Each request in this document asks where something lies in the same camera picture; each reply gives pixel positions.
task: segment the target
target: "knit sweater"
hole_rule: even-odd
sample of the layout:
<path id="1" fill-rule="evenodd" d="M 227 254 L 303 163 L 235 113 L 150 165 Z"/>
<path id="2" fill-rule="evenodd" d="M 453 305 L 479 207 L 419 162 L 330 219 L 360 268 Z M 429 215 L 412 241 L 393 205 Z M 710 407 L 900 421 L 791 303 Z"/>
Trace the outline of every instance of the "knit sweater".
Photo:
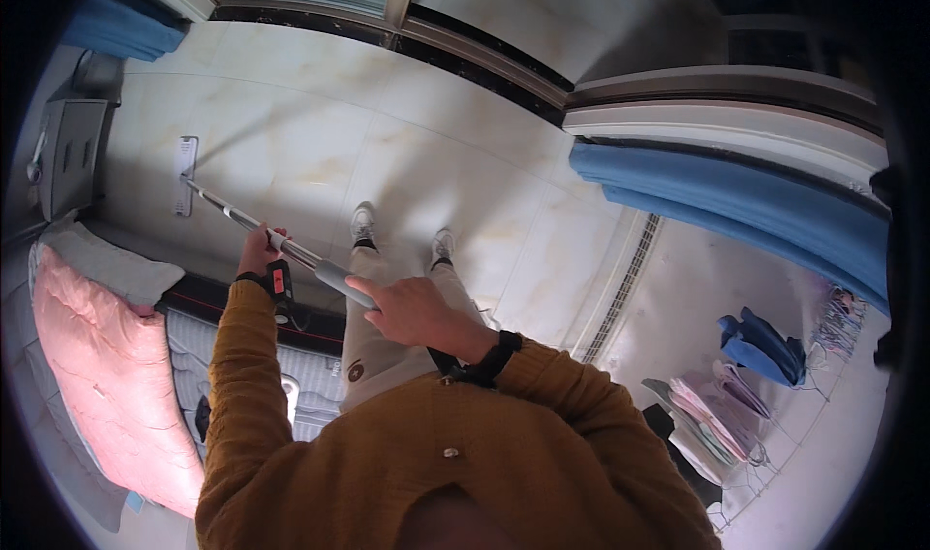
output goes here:
<path id="1" fill-rule="evenodd" d="M 719 548 L 663 442 L 605 372 L 524 339 L 497 390 L 425 374 L 295 442 L 274 306 L 232 284 L 213 362 L 202 548 L 391 548 L 460 487 L 523 548 Z"/>

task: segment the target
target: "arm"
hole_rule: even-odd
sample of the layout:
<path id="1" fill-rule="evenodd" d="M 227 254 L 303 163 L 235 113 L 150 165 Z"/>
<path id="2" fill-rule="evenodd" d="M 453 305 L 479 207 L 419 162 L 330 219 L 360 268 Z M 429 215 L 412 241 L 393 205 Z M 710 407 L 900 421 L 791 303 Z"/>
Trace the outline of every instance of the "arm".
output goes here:
<path id="1" fill-rule="evenodd" d="M 481 362 L 497 343 L 494 330 L 449 308 L 430 279 L 405 279 L 386 288 L 361 277 L 348 277 L 346 283 L 375 300 L 381 311 L 366 318 L 389 340 L 430 346 L 469 364 Z M 553 410 L 582 436 L 614 490 L 641 511 L 665 545 L 720 547 L 664 443 L 646 425 L 630 392 L 611 382 L 609 374 L 524 339 L 495 380 L 501 393 Z"/>
<path id="2" fill-rule="evenodd" d="M 262 223 L 260 230 L 249 234 L 240 274 L 264 274 L 265 266 L 277 256 L 276 251 L 266 250 L 267 244 Z M 293 440 L 281 390 L 274 304 L 254 281 L 240 280 L 230 286 L 209 376 L 210 427 L 195 516 L 201 543 L 206 542 L 210 525 L 226 502 L 250 482 L 274 451 Z"/>
<path id="3" fill-rule="evenodd" d="M 614 490 L 641 510 L 669 547 L 720 547 L 665 444 L 634 407 L 630 392 L 608 373 L 524 339 L 496 383 L 501 393 L 552 409 L 581 435 Z"/>

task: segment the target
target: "gray handle grip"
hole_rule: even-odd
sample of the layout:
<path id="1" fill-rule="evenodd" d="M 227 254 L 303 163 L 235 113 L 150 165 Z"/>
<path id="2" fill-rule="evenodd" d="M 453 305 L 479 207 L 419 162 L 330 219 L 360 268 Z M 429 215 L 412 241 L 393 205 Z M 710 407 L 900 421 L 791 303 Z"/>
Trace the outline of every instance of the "gray handle grip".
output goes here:
<path id="1" fill-rule="evenodd" d="M 362 293 L 358 289 L 350 288 L 346 285 L 346 276 L 354 276 L 355 274 L 342 267 L 341 265 L 336 265 L 330 260 L 321 260 L 316 265 L 314 273 L 316 274 L 317 279 L 327 284 L 327 286 L 337 291 L 341 291 L 347 297 L 358 301 L 369 310 L 378 309 L 378 306 L 375 305 L 375 300 L 372 300 L 367 294 Z"/>

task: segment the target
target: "pink pillow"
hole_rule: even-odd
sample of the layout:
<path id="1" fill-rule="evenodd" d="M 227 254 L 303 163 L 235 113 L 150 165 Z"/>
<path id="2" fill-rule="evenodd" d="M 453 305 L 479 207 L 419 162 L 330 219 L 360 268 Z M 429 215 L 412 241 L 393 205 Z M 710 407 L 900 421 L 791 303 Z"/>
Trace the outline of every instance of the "pink pillow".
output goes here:
<path id="1" fill-rule="evenodd" d="M 65 405 L 113 483 L 193 518 L 203 467 L 181 416 L 165 317 L 139 317 L 46 246 L 32 311 Z"/>

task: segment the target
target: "mop handle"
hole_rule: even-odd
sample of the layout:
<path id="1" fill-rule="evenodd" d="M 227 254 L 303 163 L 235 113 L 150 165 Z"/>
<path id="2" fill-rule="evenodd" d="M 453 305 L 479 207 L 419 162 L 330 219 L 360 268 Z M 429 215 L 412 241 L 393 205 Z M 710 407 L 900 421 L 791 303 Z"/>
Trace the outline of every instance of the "mop handle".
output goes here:
<path id="1" fill-rule="evenodd" d="M 260 223 L 257 220 L 249 217 L 241 210 L 230 205 L 213 193 L 210 193 L 199 184 L 194 183 L 191 179 L 182 175 L 181 180 L 186 182 L 197 195 L 200 195 L 200 198 L 223 211 L 224 215 L 236 221 L 244 229 L 255 231 L 259 228 Z M 327 284 L 330 288 L 358 301 L 369 310 L 378 309 L 378 306 L 375 305 L 375 300 L 372 300 L 370 296 L 358 289 L 350 288 L 346 285 L 346 277 L 353 275 L 349 270 L 334 264 L 328 259 L 323 259 L 316 253 L 307 250 L 271 228 L 268 229 L 268 241 L 273 248 L 312 271 L 317 279 Z"/>

